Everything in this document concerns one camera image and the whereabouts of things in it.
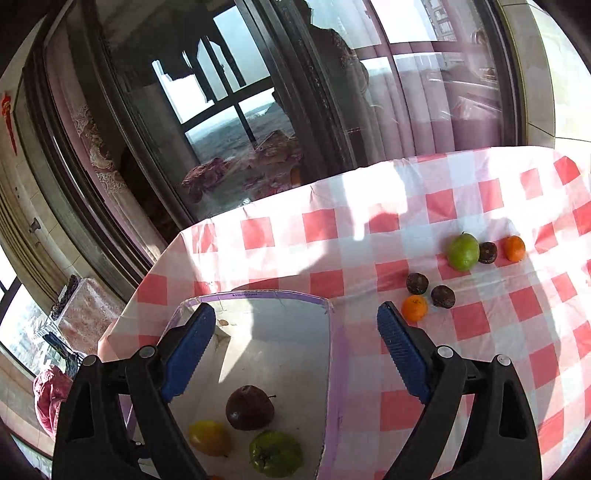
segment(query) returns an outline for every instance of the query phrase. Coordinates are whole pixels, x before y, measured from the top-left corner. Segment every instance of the green apple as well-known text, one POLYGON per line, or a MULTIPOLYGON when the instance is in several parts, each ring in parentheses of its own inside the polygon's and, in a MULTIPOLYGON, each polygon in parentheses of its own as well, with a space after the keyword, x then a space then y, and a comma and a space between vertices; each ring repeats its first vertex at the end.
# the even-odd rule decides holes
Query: green apple
POLYGON ((300 444, 283 432, 265 430, 248 450, 255 470, 270 478, 291 476, 304 464, 300 444))

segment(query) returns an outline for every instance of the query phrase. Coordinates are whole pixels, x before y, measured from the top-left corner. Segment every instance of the red decoration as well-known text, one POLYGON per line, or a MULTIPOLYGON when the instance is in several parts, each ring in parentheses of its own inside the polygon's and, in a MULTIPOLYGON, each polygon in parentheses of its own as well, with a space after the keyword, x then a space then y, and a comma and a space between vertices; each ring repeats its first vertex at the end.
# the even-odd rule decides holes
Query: red decoration
POLYGON ((17 142, 14 140, 14 132, 12 131, 12 118, 10 116, 11 111, 11 98, 10 95, 4 92, 4 98, 2 99, 2 116, 6 119, 6 128, 10 134, 10 142, 12 143, 12 149, 14 154, 17 154, 17 142))

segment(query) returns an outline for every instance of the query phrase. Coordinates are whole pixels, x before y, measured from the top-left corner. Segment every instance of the brown fruit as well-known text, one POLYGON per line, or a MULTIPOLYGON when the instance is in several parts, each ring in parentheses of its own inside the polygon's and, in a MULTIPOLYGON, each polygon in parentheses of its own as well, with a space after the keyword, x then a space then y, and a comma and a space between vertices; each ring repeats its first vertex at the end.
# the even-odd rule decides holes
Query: brown fruit
POLYGON ((456 294, 454 294, 451 288, 445 285, 439 285, 431 292, 431 299, 436 307, 450 309, 456 303, 456 294))
POLYGON ((421 273, 411 273, 407 277, 407 289, 413 295, 422 295, 429 287, 429 280, 421 273))
POLYGON ((484 264, 491 264, 496 260, 497 250, 496 245, 492 242, 484 242, 480 244, 480 258, 478 261, 484 264))
POLYGON ((271 423, 275 407, 260 388, 244 385, 226 403, 226 418, 236 430, 259 430, 271 423))

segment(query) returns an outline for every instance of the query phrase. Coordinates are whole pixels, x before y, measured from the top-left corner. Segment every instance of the pink cloth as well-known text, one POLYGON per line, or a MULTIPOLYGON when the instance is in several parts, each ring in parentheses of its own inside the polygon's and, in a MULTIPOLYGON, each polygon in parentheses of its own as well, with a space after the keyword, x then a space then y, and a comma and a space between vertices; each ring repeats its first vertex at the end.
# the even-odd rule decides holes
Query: pink cloth
MULTIPOLYGON (((591 420, 590 168, 541 147, 403 158, 204 220, 170 244, 99 355, 127 358, 155 344, 195 296, 250 288, 330 299, 349 356, 337 453, 317 479, 383 478, 423 406, 407 392, 375 315, 383 301, 399 306, 408 273, 421 272, 430 286, 454 290, 456 304, 430 307, 418 326, 464 358, 511 358, 550 479, 591 420), (463 231, 497 242, 494 264, 449 267, 446 244, 463 231), (508 235, 527 247, 519 263, 502 255, 508 235)), ((471 407, 465 397, 437 475, 454 465, 471 407)))
POLYGON ((72 380, 55 365, 37 375, 33 382, 37 420, 54 440, 61 403, 68 397, 71 387, 72 380))

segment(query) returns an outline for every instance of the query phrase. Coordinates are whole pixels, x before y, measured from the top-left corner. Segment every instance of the blue gripper pad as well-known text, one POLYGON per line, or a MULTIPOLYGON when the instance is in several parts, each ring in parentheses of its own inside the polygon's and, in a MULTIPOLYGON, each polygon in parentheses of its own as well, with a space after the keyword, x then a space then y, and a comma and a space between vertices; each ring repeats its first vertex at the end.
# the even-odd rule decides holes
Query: blue gripper pad
POLYGON ((397 317, 385 304, 380 305, 378 308, 379 334, 394 360, 408 393, 418 397, 421 403, 426 405, 431 398, 431 389, 427 383, 427 365, 401 322, 404 322, 402 317, 397 317))
POLYGON ((188 330, 166 362, 166 380, 160 389, 166 403, 184 393, 215 331, 215 310, 208 304, 201 307, 200 312, 195 311, 198 317, 192 325, 191 319, 187 322, 188 330))

